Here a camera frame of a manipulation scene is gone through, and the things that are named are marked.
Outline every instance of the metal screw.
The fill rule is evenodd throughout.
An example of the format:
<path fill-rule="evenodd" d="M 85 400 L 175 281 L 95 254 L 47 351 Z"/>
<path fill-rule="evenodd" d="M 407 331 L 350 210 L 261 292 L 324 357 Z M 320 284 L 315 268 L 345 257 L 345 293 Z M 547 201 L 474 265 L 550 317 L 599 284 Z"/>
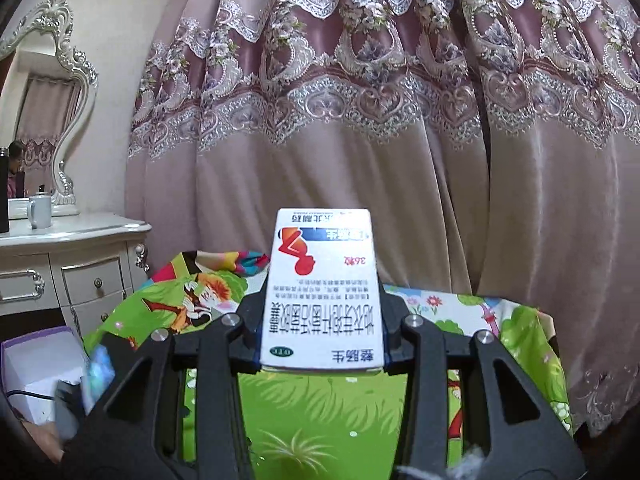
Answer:
<path fill-rule="evenodd" d="M 169 337 L 169 331 L 165 328 L 156 328 L 152 333 L 151 333 L 151 339 L 153 339 L 154 341 L 164 341 Z"/>
<path fill-rule="evenodd" d="M 222 316 L 222 324 L 225 326 L 236 326 L 238 323 L 240 323 L 238 314 L 225 314 Z"/>
<path fill-rule="evenodd" d="M 418 328 L 422 323 L 424 323 L 424 319 L 420 314 L 409 314 L 404 318 L 404 324 L 411 328 Z"/>
<path fill-rule="evenodd" d="M 476 332 L 476 339 L 481 342 L 483 345 L 493 343 L 495 340 L 495 336 L 489 332 L 488 330 L 479 330 Z"/>

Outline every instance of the pink curtain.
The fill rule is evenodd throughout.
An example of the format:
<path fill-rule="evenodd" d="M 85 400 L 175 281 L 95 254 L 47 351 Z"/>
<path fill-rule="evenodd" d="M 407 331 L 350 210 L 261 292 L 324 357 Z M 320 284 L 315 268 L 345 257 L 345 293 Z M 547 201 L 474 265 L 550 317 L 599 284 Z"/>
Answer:
<path fill-rule="evenodd" d="M 53 191 L 53 153 L 76 114 L 79 95 L 75 81 L 30 76 L 16 133 L 25 146 L 25 196 L 38 192 L 42 184 L 47 192 Z"/>
<path fill-rule="evenodd" d="M 384 282 L 554 316 L 597 434 L 640 398 L 639 25 L 626 0 L 172 0 L 127 215 L 158 265 L 368 208 Z"/>

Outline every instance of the otc logo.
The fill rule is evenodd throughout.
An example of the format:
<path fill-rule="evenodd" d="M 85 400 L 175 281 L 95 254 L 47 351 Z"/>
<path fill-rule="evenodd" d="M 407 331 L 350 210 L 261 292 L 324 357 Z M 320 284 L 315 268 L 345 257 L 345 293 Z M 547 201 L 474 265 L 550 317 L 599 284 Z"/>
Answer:
<path fill-rule="evenodd" d="M 281 253 L 298 259 L 294 267 L 296 274 L 299 276 L 310 274 L 311 271 L 314 270 L 316 261 L 313 256 L 306 254 L 308 247 L 306 246 L 305 239 L 302 237 L 302 231 L 297 227 L 283 227 L 280 230 L 280 239 L 282 240 L 282 244 L 278 250 Z"/>
<path fill-rule="evenodd" d="M 291 348 L 287 348 L 286 346 L 274 346 L 269 350 L 276 357 L 289 357 L 293 355 L 293 350 Z"/>

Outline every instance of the silver mirror frame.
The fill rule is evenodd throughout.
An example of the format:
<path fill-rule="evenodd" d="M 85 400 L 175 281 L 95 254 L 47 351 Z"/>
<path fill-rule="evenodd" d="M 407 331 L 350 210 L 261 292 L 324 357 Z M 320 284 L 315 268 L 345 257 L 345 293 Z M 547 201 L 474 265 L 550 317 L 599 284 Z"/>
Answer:
<path fill-rule="evenodd" d="M 81 85 L 78 112 L 60 135 L 51 163 L 52 181 L 55 184 L 51 201 L 55 216 L 78 214 L 74 183 L 65 173 L 65 163 L 69 148 L 91 115 L 98 91 L 98 74 L 94 66 L 86 60 L 84 52 L 71 45 L 73 21 L 73 12 L 66 0 L 47 0 L 31 9 L 13 32 L 0 38 L 0 59 L 4 59 L 16 50 L 30 32 L 51 34 L 56 44 L 58 62 Z M 26 218 L 27 202 L 26 198 L 9 200 L 9 218 Z"/>

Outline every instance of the white mug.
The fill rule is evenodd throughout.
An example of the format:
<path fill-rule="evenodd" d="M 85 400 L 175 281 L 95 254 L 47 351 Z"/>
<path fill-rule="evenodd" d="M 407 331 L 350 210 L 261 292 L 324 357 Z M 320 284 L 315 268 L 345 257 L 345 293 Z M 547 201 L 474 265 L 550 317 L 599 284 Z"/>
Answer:
<path fill-rule="evenodd" d="M 51 195 L 38 193 L 29 197 L 27 218 L 32 229 L 51 227 Z"/>

